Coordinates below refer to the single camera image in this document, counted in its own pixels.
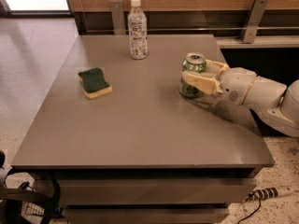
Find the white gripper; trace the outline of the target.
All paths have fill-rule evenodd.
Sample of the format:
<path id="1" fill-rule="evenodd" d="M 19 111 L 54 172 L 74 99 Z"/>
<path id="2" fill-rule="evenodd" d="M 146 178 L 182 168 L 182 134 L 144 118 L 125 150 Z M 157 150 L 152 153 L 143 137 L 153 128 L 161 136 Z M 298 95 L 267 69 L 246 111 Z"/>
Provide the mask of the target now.
<path id="1" fill-rule="evenodd" d="M 229 69 L 227 63 L 211 60 L 206 60 L 206 73 L 182 73 L 183 80 L 189 85 L 208 95 L 222 93 L 221 99 L 232 105 L 243 105 L 256 77 L 257 74 L 253 71 L 240 67 Z"/>

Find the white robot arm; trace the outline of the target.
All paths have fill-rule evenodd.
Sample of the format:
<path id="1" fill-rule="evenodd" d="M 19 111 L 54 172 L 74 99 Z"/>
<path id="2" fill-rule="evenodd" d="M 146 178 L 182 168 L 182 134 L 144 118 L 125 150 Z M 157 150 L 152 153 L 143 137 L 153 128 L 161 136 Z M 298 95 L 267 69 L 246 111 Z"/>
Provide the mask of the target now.
<path id="1" fill-rule="evenodd" d="M 204 72 L 183 71 L 182 78 L 216 103 L 243 105 L 273 129 L 299 136 L 298 81 L 287 86 L 248 69 L 210 60 Z"/>

